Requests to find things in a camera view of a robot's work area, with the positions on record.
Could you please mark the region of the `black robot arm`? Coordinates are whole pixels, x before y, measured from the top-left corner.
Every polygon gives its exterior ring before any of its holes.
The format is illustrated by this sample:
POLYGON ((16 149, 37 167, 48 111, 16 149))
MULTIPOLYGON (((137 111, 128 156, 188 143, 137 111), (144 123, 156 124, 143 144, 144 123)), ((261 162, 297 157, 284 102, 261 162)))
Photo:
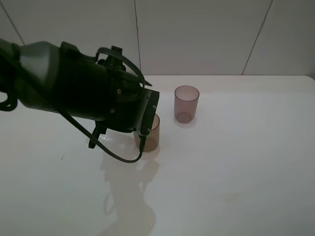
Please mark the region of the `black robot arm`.
POLYGON ((147 136, 158 94, 121 48, 99 48, 91 57, 67 42, 24 46, 0 42, 2 111, 24 106, 61 114, 98 146, 108 129, 147 136))

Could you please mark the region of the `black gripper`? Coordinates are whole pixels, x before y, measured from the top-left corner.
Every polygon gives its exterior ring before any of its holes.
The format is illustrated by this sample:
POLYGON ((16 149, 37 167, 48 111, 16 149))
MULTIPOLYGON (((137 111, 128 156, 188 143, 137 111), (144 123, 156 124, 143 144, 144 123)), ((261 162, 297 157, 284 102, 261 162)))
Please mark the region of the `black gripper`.
MULTIPOLYGON (((98 140, 107 128, 130 132, 137 127, 140 100, 147 83, 120 47, 101 47, 87 56, 69 43, 50 46, 54 81, 50 97, 58 108, 78 118, 94 120, 98 140)), ((90 139, 88 147, 96 143, 90 139)))

